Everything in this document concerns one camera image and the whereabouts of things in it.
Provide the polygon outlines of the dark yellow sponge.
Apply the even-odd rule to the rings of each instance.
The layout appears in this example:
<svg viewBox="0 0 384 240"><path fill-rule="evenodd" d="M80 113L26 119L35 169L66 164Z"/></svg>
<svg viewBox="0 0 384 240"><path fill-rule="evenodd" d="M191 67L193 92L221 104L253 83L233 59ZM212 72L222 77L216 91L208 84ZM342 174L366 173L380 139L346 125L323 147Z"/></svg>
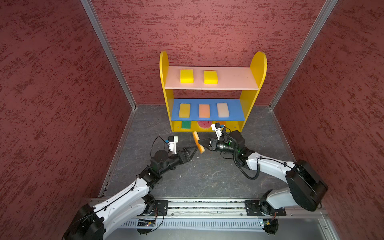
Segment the dark yellow sponge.
<svg viewBox="0 0 384 240"><path fill-rule="evenodd" d="M179 108L179 118L188 119L190 117L191 104L181 103Z"/></svg>

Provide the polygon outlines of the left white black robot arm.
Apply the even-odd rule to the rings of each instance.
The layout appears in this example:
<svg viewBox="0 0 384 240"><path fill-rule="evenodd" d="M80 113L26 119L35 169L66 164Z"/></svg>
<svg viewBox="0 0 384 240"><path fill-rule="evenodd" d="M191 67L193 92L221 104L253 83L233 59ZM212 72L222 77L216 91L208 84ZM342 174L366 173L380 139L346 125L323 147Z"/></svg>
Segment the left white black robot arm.
<svg viewBox="0 0 384 240"><path fill-rule="evenodd" d="M155 198L151 190L163 174L193 159L197 147L187 147L176 153L159 150L151 163L138 174L128 187L95 206L81 207L63 235L64 240L105 240L124 221L154 210Z"/></svg>

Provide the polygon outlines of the pale pink sponge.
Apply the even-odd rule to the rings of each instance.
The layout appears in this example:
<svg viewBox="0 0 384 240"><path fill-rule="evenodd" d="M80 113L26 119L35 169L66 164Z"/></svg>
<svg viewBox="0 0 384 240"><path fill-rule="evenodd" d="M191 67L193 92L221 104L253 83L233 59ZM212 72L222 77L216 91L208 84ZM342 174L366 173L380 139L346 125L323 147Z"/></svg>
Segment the pale pink sponge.
<svg viewBox="0 0 384 240"><path fill-rule="evenodd" d="M227 103L217 103L217 111L219 118L228 118L230 116Z"/></svg>

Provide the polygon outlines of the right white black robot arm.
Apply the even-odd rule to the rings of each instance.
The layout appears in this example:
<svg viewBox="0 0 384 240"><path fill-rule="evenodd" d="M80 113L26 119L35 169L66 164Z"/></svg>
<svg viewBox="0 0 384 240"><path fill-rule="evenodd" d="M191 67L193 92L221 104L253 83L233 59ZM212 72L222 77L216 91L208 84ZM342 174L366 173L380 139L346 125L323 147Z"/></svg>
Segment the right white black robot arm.
<svg viewBox="0 0 384 240"><path fill-rule="evenodd" d="M221 133L210 139L200 139L197 132L193 138L198 149L231 154L234 165L249 180L256 180L261 173L277 178L288 186L280 190L268 190L259 201L259 211L264 216L286 208L299 206L314 212L322 204L329 187L303 160L286 162L263 156L245 146L239 131Z"/></svg>

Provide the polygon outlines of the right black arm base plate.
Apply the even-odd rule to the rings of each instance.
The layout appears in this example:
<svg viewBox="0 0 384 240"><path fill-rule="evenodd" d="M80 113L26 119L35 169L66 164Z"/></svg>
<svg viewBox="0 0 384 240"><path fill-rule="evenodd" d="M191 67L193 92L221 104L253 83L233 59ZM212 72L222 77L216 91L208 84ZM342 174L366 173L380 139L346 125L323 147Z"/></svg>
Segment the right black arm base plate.
<svg viewBox="0 0 384 240"><path fill-rule="evenodd" d="M284 208L273 209L262 207L259 200L246 200L245 210L248 217L285 217L287 215Z"/></svg>

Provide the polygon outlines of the salmon pink sponge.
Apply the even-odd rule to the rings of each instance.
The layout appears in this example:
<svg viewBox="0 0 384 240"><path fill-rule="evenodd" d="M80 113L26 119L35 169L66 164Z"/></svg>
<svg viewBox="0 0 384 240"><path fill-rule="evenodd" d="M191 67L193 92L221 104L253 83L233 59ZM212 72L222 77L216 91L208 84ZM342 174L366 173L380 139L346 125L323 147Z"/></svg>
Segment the salmon pink sponge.
<svg viewBox="0 0 384 240"><path fill-rule="evenodd" d="M211 117L210 105L199 104L199 118L209 119Z"/></svg>

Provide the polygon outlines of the bright yellow sponge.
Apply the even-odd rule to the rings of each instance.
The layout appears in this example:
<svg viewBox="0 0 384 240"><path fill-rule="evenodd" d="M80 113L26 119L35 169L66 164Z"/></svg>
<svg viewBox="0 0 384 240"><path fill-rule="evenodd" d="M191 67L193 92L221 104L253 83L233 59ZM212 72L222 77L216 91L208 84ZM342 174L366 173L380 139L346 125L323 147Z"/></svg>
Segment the bright yellow sponge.
<svg viewBox="0 0 384 240"><path fill-rule="evenodd" d="M181 84L193 84L194 83L194 70L181 69L180 70L180 82L181 82Z"/></svg>
<svg viewBox="0 0 384 240"><path fill-rule="evenodd" d="M219 81L216 71L204 71L204 84L216 85Z"/></svg>

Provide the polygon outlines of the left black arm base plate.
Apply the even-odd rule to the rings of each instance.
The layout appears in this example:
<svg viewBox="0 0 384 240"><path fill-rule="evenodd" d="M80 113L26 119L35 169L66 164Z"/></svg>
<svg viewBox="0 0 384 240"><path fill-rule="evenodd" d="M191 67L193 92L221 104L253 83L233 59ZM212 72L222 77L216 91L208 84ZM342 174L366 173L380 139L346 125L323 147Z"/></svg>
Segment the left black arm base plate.
<svg viewBox="0 0 384 240"><path fill-rule="evenodd" d="M147 206L146 214L148 216L166 216L168 212L168 206L168 200L154 200Z"/></svg>

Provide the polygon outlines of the tan yellow sponge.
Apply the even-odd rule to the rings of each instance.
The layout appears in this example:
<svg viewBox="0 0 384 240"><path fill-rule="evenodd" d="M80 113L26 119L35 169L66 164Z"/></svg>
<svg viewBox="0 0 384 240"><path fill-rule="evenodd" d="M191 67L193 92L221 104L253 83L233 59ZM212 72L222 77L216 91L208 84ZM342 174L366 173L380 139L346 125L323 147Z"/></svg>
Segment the tan yellow sponge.
<svg viewBox="0 0 384 240"><path fill-rule="evenodd" d="M197 145L197 148L200 151L200 153L201 154L204 153L205 152L205 148L199 142L200 141L200 137L199 137L197 131L193 132L193 138L194 138L195 144Z"/></svg>

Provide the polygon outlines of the aluminium corner post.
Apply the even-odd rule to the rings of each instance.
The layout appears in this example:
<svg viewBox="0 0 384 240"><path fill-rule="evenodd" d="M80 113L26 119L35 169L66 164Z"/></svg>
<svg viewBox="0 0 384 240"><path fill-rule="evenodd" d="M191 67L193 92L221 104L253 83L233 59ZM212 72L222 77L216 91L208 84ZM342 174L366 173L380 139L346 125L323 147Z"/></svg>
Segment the aluminium corner post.
<svg viewBox="0 0 384 240"><path fill-rule="evenodd" d="M113 52L113 49L108 41L107 35L102 27L102 24L97 16L96 10L93 6L92 1L90 0L81 0L83 8L91 22L91 25L102 45L102 48L109 60L111 67L123 89L123 92L130 103L131 108L135 111L137 108L137 103L133 97L133 94L129 88L129 85L126 81L126 78L123 74L123 71L118 63L118 60Z"/></svg>
<svg viewBox="0 0 384 240"><path fill-rule="evenodd" d="M280 85L278 91L276 92L274 98L272 99L269 109L271 112L274 111L275 107L277 106L279 100L283 96L283 93L287 89L288 85L290 84L291 80L293 79L295 73L299 69L301 63L303 62L304 58L306 57L307 53L311 49L313 43L315 42L316 38L318 37L319 33L321 32L324 24L326 23L327 19L331 15L333 9L337 5L338 0L326 0L323 7L321 8L315 22L313 23L309 33L307 34L300 50L298 51L290 69L288 70L286 76L284 77L282 84Z"/></svg>

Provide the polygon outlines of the green yellow sponge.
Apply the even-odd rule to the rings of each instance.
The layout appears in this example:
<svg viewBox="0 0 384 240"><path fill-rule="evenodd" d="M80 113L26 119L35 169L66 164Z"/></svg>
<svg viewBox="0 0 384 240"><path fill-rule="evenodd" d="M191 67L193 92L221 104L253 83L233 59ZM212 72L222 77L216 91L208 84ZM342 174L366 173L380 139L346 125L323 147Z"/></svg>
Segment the green yellow sponge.
<svg viewBox="0 0 384 240"><path fill-rule="evenodd" d="M191 121L182 121L181 129L182 130L190 130L192 122Z"/></svg>

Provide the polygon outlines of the right aluminium corner post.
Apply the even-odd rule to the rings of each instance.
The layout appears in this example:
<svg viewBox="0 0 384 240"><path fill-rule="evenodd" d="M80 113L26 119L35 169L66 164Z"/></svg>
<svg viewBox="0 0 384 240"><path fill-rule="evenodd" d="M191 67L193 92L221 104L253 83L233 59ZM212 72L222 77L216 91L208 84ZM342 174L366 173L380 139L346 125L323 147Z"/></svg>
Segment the right aluminium corner post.
<svg viewBox="0 0 384 240"><path fill-rule="evenodd" d="M290 84L291 80L293 79L295 73L299 69L301 63L303 62L304 58L306 57L307 53L311 49L313 43L315 42L316 38L318 37L319 33L321 32L324 24L326 23L327 19L331 15L333 9L337 5L338 0L326 0L323 7L321 8L315 22L313 23L309 33L307 34L300 50L298 51L290 69L288 70L286 76L284 77L282 84L280 85L278 91L276 92L274 98L272 99L269 109L271 112L274 111L275 107L277 106L279 100L283 96L283 93L287 89L288 85Z"/></svg>

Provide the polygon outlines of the yellow shelf pink blue boards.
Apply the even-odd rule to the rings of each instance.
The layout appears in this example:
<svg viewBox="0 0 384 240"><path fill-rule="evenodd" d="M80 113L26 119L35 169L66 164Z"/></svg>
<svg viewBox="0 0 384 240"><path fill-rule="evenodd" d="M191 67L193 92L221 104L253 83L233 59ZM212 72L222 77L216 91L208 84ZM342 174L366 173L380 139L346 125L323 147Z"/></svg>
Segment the yellow shelf pink blue boards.
<svg viewBox="0 0 384 240"><path fill-rule="evenodd" d="M249 67L170 66L168 54L160 54L160 78L173 132L210 132L219 123L241 132L254 107L267 74L267 56L257 52ZM175 90L240 91L238 99L175 98Z"/></svg>

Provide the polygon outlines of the left aluminium corner post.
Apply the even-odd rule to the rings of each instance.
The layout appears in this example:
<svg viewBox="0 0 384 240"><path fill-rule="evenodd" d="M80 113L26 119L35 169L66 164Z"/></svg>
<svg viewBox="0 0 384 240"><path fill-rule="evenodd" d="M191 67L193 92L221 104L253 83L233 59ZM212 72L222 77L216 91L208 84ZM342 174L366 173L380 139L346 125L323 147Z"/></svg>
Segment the left aluminium corner post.
<svg viewBox="0 0 384 240"><path fill-rule="evenodd" d="M83 8L91 22L91 25L102 45L102 48L109 60L111 67L123 89L123 92L130 103L131 108L135 111L137 108L137 103L133 97L133 94L129 88L129 85L126 81L126 78L123 74L123 71L118 63L118 60L113 52L113 49L108 41L107 35L102 27L102 24L97 16L96 10L93 6L92 1L90 0L81 0Z"/></svg>

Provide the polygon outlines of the smiley face sponge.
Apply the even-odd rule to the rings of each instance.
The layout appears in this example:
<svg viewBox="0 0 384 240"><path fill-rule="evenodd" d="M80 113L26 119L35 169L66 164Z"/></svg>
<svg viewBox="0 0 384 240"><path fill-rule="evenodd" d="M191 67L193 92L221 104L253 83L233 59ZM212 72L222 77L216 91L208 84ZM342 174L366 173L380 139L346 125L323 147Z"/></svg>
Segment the smiley face sponge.
<svg viewBox="0 0 384 240"><path fill-rule="evenodd" d="M210 132L212 131L212 121L197 121L198 132Z"/></svg>

